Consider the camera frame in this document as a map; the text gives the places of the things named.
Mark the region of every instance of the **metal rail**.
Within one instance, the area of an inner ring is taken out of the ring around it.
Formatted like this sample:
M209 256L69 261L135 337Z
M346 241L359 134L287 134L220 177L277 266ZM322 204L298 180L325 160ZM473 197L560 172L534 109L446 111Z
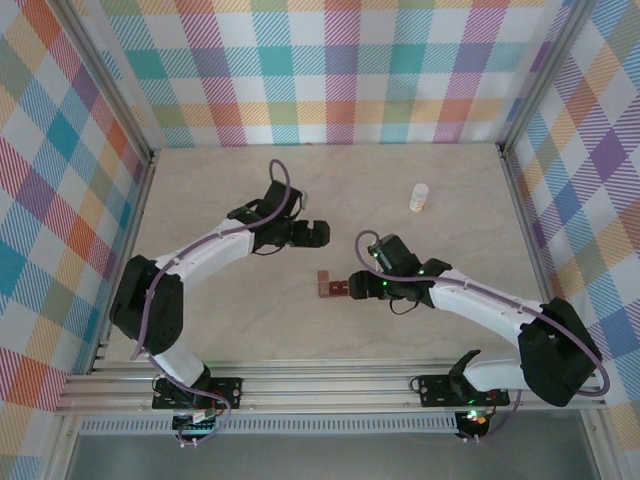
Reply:
M465 411L462 407L423 408L409 388L416 375L442 375L451 361L354 360L271 361L210 365L214 377L244 379L242 403L234 415L265 413L410 413ZM140 362L97 361L91 375L71 376L58 405L63 415L166 415L151 409L157 371ZM597 388L596 378L586 388ZM575 397L570 409L604 408L600 398ZM555 410L524 392L523 410Z
M571 48L575 44L578 35L589 19L591 12L596 7L598 0L578 0L574 2L571 12L565 24L553 43L553 46L540 67L536 82L531 92L523 102L514 119L511 129L504 141L503 151L506 156L511 155L518 140L529 126L533 115L542 103L549 88L556 79L556 75L562 68Z

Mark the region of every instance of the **colorful checkered backdrop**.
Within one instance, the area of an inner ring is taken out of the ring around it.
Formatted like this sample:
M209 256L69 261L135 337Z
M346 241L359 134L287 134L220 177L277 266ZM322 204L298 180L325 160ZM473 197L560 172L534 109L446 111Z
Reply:
M0 478L38 470L143 165L44 0L0 2Z
M147 133L172 147L493 142L562 3L75 1Z
M514 170L555 292L612 375L640 478L640 0L601 0L517 145Z
M542 67L542 65L544 65L544 62L547 59L547 55L552 52L552 47L554 46L554 43L558 38L558 35L562 31L565 22L569 17L569 13L571 13L571 10L575 4L576 0L563 0L562 6L560 7L560 10L558 10L556 17L551 24L551 28L547 32L547 36L545 37L544 42L542 42L542 46L540 47L540 50L538 50L538 53L533 63L531 64L531 67L529 68L529 72L527 73L525 81L520 88L520 92L511 105L511 109L509 110L506 121L502 125L502 129L500 130L500 134L498 135L496 143L504 143L507 139L507 135L511 130L513 121L521 113L520 109L522 108L523 102L531 94L531 91L536 84L536 80L538 80L540 68Z

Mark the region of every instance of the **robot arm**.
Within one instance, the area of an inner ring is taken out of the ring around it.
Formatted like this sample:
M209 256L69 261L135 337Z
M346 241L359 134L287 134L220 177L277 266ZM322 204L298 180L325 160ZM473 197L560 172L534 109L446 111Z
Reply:
M213 234L220 236L200 246L189 250L183 247L156 259L138 255L127 263L109 312L110 320L127 337L138 340L147 291L156 275L170 265L160 278L151 300L143 347L166 373L181 384L204 392L211 391L209 369L189 350L182 338L185 293L226 265L255 253L263 246L320 248L329 243L330 229L326 222L316 220L309 228L308 221L296 220L304 208L306 195L294 188L290 188L289 199L275 218L252 227L276 212L285 198L285 190L284 184L272 181L264 198L230 212L220 225L201 239L215 237ZM293 213L298 203L299 208ZM205 408L211 404L205 397L171 385L169 388L166 395L176 408Z
M508 340L518 352L495 355L472 350L451 369L451 390L464 404L478 392L528 389L546 402L565 406L594 372L593 361L569 338L541 321L544 314L574 334L602 359L573 307L554 298L548 304L522 300L470 280L437 259L422 264L396 235L369 247L382 271L393 277L431 277L437 281L400 282L364 270L349 279L354 299L406 299L415 305L457 313ZM504 298L512 300L507 305Z

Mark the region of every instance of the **metal bar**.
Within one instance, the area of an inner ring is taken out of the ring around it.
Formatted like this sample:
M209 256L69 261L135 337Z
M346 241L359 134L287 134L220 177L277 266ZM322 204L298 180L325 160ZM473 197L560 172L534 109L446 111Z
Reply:
M517 186L509 160L504 156L500 146L496 145L496 147L498 149L498 155L500 156L502 172L504 173L504 178L507 182L507 187L511 194L511 200L513 201L513 206L516 211L518 224L522 231L522 237L524 238L524 243L527 247L527 251L529 252L529 259L531 260L531 266L533 267L533 274L536 276L536 282L538 282L538 288L540 289L542 300L544 302L549 302L555 295L553 294L553 290L549 283L549 277L547 276L544 263L542 262L540 249L537 246L535 236L530 227L530 219L524 209L524 198Z
M629 464L613 428L608 410L585 410L582 420L593 457L602 478L632 480Z
M547 34L551 30L555 19L562 8L564 0L547 0L545 3L546 5L543 8L541 18L536 25L535 32L529 38L529 41L527 42L527 49L520 60L520 65L510 81L510 87L507 91L504 102L502 103L500 113L493 121L493 126L491 127L490 134L488 136L490 139L496 139L496 141L499 141L499 139L502 138L500 135L502 128L507 122L507 118L509 118L509 113L511 112L513 104L518 99L518 96L529 77L531 67L536 61L536 58L540 53L540 49L544 45Z
M118 122L122 126L133 147L148 163L151 162L153 149L147 142L142 129L138 125L129 105L120 93L115 80L104 63L102 55L95 48L91 37L85 31L82 20L68 0L48 0L49 7L55 14L82 58L85 67L91 73L98 90L113 109Z
M234 414L264 413L401 413L460 411L464 408L423 408L409 389L416 375L445 374L451 362L418 360L259 362L212 365L212 376L242 377L240 409ZM58 413L65 415L165 414L151 410L152 381L157 371L143 362L107 365L90 376L71 376ZM587 389L595 390L590 379ZM552 410L531 392L524 392L525 410ZM601 399L576 397L571 409L603 408Z
M508 156L529 126L534 113L553 84L582 27L589 19L598 0L578 0L569 13L558 38L547 54L531 93L523 102L504 142L503 151Z
M67 416L59 419L58 436L51 455L45 456L46 464L40 471L43 480L64 480L67 478L76 438L82 426L82 417Z
M89 12L89 17L93 20L100 39L104 42L107 50L111 54L111 58L120 70L124 84L131 93L133 101L147 121L147 138L149 143L154 148L168 147L169 144L164 135L164 131L151 108L147 95L142 90L142 86L138 81L138 77L127 58L118 36L111 26L109 16L105 13L101 0L84 0L84 6Z
M133 247L136 243L136 238L138 237L138 231L140 230L140 223L142 222L142 215L144 214L144 208L147 204L147 199L149 198L149 192L151 190L151 184L153 183L153 176L156 171L156 162L153 161L144 166L144 173L142 176L142 182L140 183L140 193L138 194L138 198L136 200L136 205L133 209L133 215L131 217L131 225L126 233L126 237L124 240L124 244L122 247L122 252L120 254L120 261L116 267L115 275L111 279L111 285L109 287L109 298L107 301L107 306L105 311L100 318L100 324L97 328L97 334L94 336L91 342L91 354L87 357L87 360L84 365L84 372L89 372L93 368L93 363L95 362L98 355L98 350L100 348L101 343L104 342L105 337L108 335L109 329L109 307L113 303L113 299L116 295L117 285L122 277L124 272L124 267L126 265L126 261L131 257L131 253L133 252Z

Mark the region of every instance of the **small brown block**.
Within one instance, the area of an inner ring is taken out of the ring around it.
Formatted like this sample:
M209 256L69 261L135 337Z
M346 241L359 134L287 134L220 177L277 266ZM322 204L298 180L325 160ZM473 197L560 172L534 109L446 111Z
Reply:
M329 282L329 295L332 297L346 297L349 295L349 284L346 280Z

